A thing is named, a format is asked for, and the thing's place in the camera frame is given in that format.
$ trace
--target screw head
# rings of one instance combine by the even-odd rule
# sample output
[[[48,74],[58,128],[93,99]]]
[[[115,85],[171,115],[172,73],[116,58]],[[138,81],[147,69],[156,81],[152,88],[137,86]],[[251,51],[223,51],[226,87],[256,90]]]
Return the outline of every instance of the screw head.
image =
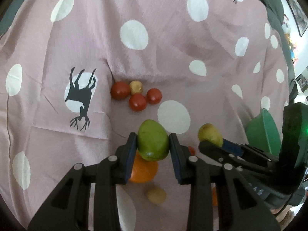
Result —
[[[226,170],[232,170],[233,166],[232,166],[230,163],[226,163],[226,164],[224,165],[224,168],[225,168]]]
[[[82,169],[82,164],[81,164],[81,163],[76,163],[76,164],[74,165],[74,169],[75,169],[75,170],[80,170],[80,169]]]
[[[117,156],[109,156],[109,157],[108,157],[108,160],[109,160],[109,161],[116,161],[117,159],[118,159]]]
[[[190,157],[188,158],[188,160],[190,160],[191,162],[196,162],[196,161],[198,160],[198,157],[196,157],[196,156],[190,156]]]

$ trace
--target pear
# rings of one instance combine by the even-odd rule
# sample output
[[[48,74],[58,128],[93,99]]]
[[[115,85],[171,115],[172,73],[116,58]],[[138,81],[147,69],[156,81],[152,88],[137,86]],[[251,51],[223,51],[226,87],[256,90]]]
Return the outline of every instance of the pear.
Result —
[[[201,126],[198,131],[198,139],[200,142],[209,141],[219,147],[222,147],[224,142],[219,130],[211,123],[207,123]]]

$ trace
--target cherry tomato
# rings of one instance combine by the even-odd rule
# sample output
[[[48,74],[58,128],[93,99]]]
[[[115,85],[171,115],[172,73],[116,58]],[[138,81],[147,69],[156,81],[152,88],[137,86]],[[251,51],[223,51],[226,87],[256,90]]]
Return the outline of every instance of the cherry tomato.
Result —
[[[147,99],[142,94],[134,94],[129,99],[129,107],[133,111],[142,111],[147,107]]]
[[[110,90],[111,97],[115,100],[123,100],[131,93],[131,88],[125,82],[116,82]]]
[[[194,156],[196,154],[196,151],[193,147],[188,146],[189,152],[191,153],[192,156]]]
[[[152,88],[147,92],[147,101],[152,105],[160,103],[162,97],[161,91],[157,88]]]

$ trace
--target green pear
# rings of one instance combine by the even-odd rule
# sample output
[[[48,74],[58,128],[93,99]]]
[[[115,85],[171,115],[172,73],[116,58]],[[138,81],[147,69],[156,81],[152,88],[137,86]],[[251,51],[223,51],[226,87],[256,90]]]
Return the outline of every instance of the green pear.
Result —
[[[166,130],[153,120],[144,121],[138,130],[138,151],[147,161],[163,160],[169,154],[169,137]]]
[[[209,141],[219,147],[222,147],[224,142],[219,130],[215,128],[215,126],[211,123],[207,123],[201,126],[198,131],[198,139],[200,142]]]

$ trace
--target small potato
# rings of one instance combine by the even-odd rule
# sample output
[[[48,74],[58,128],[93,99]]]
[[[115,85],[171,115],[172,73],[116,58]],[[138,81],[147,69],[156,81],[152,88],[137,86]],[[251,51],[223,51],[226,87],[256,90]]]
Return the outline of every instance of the small potato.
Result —
[[[131,88],[131,95],[141,94],[143,92],[142,83],[139,81],[132,81],[129,86]]]
[[[156,205],[162,204],[167,198],[166,192],[160,187],[154,187],[145,193],[147,199]]]

